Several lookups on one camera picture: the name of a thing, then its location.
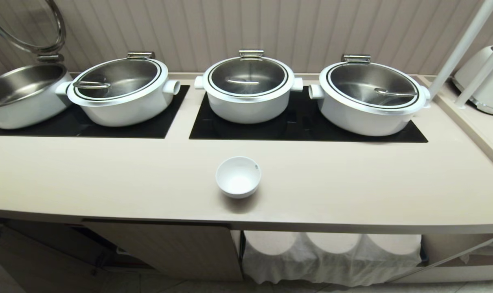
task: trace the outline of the glass lid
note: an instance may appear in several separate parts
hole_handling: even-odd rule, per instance
[[[160,73],[161,68],[146,59],[116,60],[91,69],[73,86],[81,98],[112,100],[147,87]]]
[[[330,85],[351,100],[373,107],[400,108],[418,99],[405,76],[374,63],[344,63],[331,69]]]
[[[0,0],[0,35],[27,52],[51,55],[64,46],[66,26],[54,0]]]
[[[280,88],[287,72],[278,63],[264,58],[236,58],[217,65],[209,82],[222,92],[254,97]]]

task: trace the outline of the pot rim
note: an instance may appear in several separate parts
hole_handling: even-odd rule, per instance
[[[104,106],[124,104],[150,94],[151,92],[161,87],[168,79],[169,71],[167,66],[163,62],[156,59],[144,59],[144,61],[152,62],[158,68],[158,72],[156,73],[156,76],[153,78],[153,80],[150,81],[147,85],[141,87],[140,89],[132,91],[128,94],[120,95],[115,98],[111,98],[110,100],[96,101],[96,100],[91,100],[92,98],[87,98],[87,96],[77,92],[77,89],[72,85],[73,83],[81,80],[83,76],[93,71],[94,69],[97,69],[98,67],[104,66],[108,63],[113,63],[116,61],[123,61],[123,60],[128,60],[128,59],[120,58],[120,59],[114,59],[107,62],[103,62],[79,74],[71,82],[71,85],[69,85],[69,87],[67,88],[67,97],[69,98],[69,100],[71,100],[71,102],[75,103],[76,105],[85,106],[85,107],[104,107]]]
[[[273,91],[268,91],[265,93],[259,94],[258,97],[252,97],[249,95],[238,95],[238,94],[233,94],[233,93],[228,93],[226,91],[219,91],[215,89],[210,81],[210,75],[211,73],[222,63],[232,61],[235,59],[240,59],[241,57],[233,57],[233,58],[228,58],[222,61],[219,61],[218,63],[213,64],[211,67],[209,67],[205,73],[202,76],[203,80],[203,88],[205,91],[209,94],[214,96],[215,98],[218,98],[219,100],[223,100],[226,102],[233,102],[233,103],[239,103],[239,104],[250,104],[250,103],[259,103],[259,102],[265,102],[269,100],[273,100],[275,98],[279,98],[280,96],[284,95],[288,91],[291,90],[291,87],[293,86],[293,83],[295,82],[295,74],[289,68],[288,65],[285,63],[282,63],[281,61],[278,61],[276,59],[268,58],[268,57],[261,57],[261,59],[265,59],[267,61],[272,61],[282,67],[284,70],[286,76],[285,80],[279,85],[275,90]]]
[[[24,67],[19,67],[17,69],[13,69],[13,70],[11,70],[9,72],[6,72],[5,74],[2,74],[0,76],[0,80],[2,78],[5,78],[6,76],[8,76],[10,74],[13,74],[13,73],[21,72],[21,71],[26,70],[28,68],[42,67],[42,66],[57,66],[57,67],[60,67],[62,69],[62,73],[60,74],[60,76],[58,76],[57,78],[55,78],[55,81],[54,82],[50,83],[46,87],[43,87],[42,89],[39,89],[38,91],[34,91],[33,93],[31,93],[29,95],[26,95],[23,98],[20,98],[18,100],[14,100],[14,101],[11,101],[11,102],[7,102],[7,103],[4,103],[4,104],[1,104],[0,107],[4,107],[4,106],[7,106],[7,105],[11,105],[11,104],[17,103],[17,102],[21,102],[21,101],[26,100],[28,98],[32,98],[32,97],[34,97],[36,95],[39,95],[39,94],[43,93],[44,91],[46,91],[47,89],[49,89],[50,87],[52,87],[53,85],[55,85],[60,80],[62,80],[62,78],[64,78],[64,76],[66,76],[66,74],[68,73],[67,68],[64,65],[62,65],[61,63],[41,63],[41,64],[27,65],[27,66],[24,66]]]
[[[416,82],[412,77],[408,76],[404,72],[401,72],[393,67],[389,67],[379,63],[370,63],[370,64],[394,71],[397,74],[400,74],[408,81],[410,81],[412,85],[416,88],[417,98],[415,100],[412,100],[412,102],[408,102],[404,104],[405,106],[402,107],[378,107],[376,105],[371,106],[371,104],[368,103],[356,102],[353,98],[349,97],[348,95],[337,89],[336,87],[332,86],[332,84],[330,84],[328,80],[328,75],[332,70],[334,70],[336,67],[348,63],[349,62],[339,62],[332,64],[324,68],[319,75],[319,83],[321,87],[328,94],[328,96],[330,96],[330,98],[334,98],[337,102],[363,112],[378,114],[378,115],[388,115],[388,116],[408,115],[419,111],[421,108],[423,108],[423,106],[425,106],[425,103],[427,102],[427,97],[425,97],[424,93],[421,90],[421,86],[418,84],[418,82]]]

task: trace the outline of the white pot handle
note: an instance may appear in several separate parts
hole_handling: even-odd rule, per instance
[[[67,96],[67,89],[71,85],[71,81],[62,82],[55,89],[55,94],[58,96]]]
[[[202,76],[196,77],[196,80],[194,80],[194,88],[197,89],[197,90],[202,90],[204,88],[203,87],[203,77]]]
[[[312,100],[319,100],[321,98],[326,98],[326,93],[320,85],[310,85],[308,87],[308,93]]]
[[[425,105],[423,107],[424,108],[430,108],[431,107],[431,93],[429,92],[429,89],[427,89],[427,87],[424,87],[421,85],[420,91],[425,96]]]
[[[166,94],[177,94],[180,92],[181,82],[179,80],[167,80],[163,86],[163,92]]]
[[[291,86],[291,90],[301,92],[303,88],[304,88],[304,82],[302,81],[302,78],[300,77],[295,78],[293,80],[293,86]]]

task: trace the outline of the pot lid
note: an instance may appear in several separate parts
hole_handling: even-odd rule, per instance
[[[241,50],[239,55],[210,72],[208,79],[214,89],[238,98],[257,98],[280,89],[287,82],[284,67],[263,58],[263,50]]]
[[[401,72],[377,63],[367,55],[344,55],[330,69],[328,84],[345,98],[376,108],[403,108],[418,100],[418,89]]]
[[[75,80],[75,93],[85,100],[106,101],[138,92],[162,73],[161,67],[149,60],[154,57],[154,52],[129,52],[126,59],[95,66]]]
[[[64,18],[54,0],[45,0],[48,9],[41,2],[43,1],[25,0],[23,5],[13,6],[9,4],[9,1],[2,0],[0,2],[0,35],[17,48],[39,55],[39,61],[62,61],[63,57],[57,52],[66,41]],[[36,22],[41,19],[50,20],[53,24],[52,28]]]

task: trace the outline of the small bowl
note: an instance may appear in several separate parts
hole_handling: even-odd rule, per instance
[[[223,193],[242,199],[252,195],[261,181],[261,168],[248,157],[231,157],[215,172],[215,180]]]

